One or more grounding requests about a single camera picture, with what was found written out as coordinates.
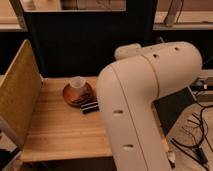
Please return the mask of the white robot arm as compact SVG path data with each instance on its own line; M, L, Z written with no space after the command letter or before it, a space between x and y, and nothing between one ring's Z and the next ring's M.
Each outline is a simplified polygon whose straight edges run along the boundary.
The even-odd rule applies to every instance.
M152 102L190 85L201 54L188 42L135 43L118 47L115 58L96 93L117 171L171 171Z

